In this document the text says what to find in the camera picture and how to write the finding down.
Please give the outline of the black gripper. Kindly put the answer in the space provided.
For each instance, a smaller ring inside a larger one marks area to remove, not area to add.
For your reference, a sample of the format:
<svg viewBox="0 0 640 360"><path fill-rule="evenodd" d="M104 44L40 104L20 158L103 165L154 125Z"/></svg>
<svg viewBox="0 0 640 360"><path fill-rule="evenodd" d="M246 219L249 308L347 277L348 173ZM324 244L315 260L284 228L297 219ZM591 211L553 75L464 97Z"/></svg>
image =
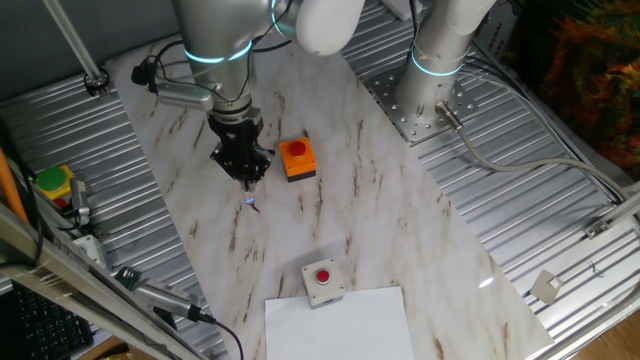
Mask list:
<svg viewBox="0 0 640 360"><path fill-rule="evenodd" d="M212 113L208 122L219 137L210 158L231 178L244 183L245 192L254 193L275 156L273 149L264 148L258 142L263 129L261 111L250 107L243 115L227 119Z"/></svg>

